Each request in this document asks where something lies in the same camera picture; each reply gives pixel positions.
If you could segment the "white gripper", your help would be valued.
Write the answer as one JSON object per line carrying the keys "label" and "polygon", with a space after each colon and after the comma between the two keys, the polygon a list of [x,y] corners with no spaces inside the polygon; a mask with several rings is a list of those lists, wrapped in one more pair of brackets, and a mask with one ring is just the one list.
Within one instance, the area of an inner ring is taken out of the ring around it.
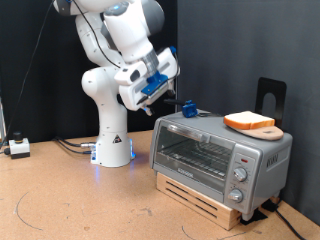
{"label": "white gripper", "polygon": [[151,51],[133,64],[127,64],[115,75],[124,105],[132,111],[143,109],[148,116],[154,111],[148,107],[165,92],[175,97],[174,79],[180,74],[176,49],[171,46],[159,54]]}

